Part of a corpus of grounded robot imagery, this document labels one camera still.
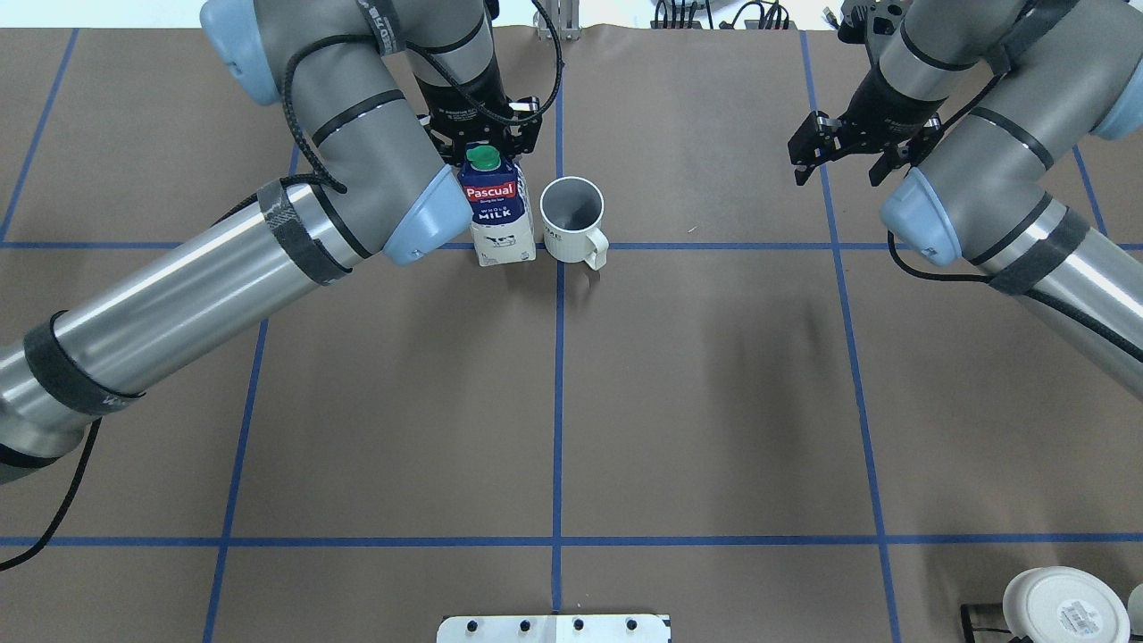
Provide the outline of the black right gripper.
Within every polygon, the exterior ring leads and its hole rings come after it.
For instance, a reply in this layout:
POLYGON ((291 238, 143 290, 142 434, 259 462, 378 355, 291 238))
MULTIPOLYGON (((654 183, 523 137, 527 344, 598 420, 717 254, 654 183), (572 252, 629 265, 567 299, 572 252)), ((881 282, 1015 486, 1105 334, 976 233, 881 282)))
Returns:
POLYGON ((881 186, 894 171, 914 167, 916 140, 942 99, 917 99, 889 85, 862 85, 840 121, 813 111, 788 140, 789 162, 801 187, 821 164, 852 154, 881 155, 869 170, 871 187, 881 186))

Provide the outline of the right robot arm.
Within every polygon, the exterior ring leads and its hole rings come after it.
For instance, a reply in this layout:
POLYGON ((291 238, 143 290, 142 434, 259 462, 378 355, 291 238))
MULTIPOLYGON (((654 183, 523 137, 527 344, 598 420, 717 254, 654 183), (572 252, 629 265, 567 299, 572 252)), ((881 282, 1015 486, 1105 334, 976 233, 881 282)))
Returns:
POLYGON ((838 37, 869 72, 840 116, 788 142, 799 186, 874 154, 880 218, 938 267, 1015 297, 1140 396, 1140 262, 1040 186, 1086 136, 1140 129, 1140 9, 1127 1, 846 1, 838 37))

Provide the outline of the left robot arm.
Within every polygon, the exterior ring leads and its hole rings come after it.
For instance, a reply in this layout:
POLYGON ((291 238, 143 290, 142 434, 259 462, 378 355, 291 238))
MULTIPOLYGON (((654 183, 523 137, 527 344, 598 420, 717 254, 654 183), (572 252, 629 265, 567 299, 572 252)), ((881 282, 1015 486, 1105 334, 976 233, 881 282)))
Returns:
POLYGON ((94 420, 376 254, 406 265, 469 228, 469 142, 535 128, 504 93, 494 1, 208 1, 232 77, 281 103, 313 174, 271 180, 211 228, 3 348, 3 483, 94 420))

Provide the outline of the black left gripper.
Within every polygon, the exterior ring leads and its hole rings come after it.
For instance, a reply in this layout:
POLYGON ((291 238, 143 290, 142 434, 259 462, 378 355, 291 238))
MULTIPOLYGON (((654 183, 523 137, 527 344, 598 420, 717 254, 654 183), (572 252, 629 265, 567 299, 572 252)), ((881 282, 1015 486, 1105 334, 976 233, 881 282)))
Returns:
MULTIPOLYGON (((503 121, 526 121, 539 113, 539 99, 527 96, 511 101, 504 94, 501 82, 474 85, 469 93, 489 113, 503 121)), ((514 159, 531 154, 538 143, 542 119, 523 124, 505 124, 495 121, 474 107, 453 87, 441 87, 419 82, 419 91, 426 101, 427 113, 419 116, 426 135, 435 146, 445 163, 461 166, 472 144, 489 144, 502 156, 514 159)))

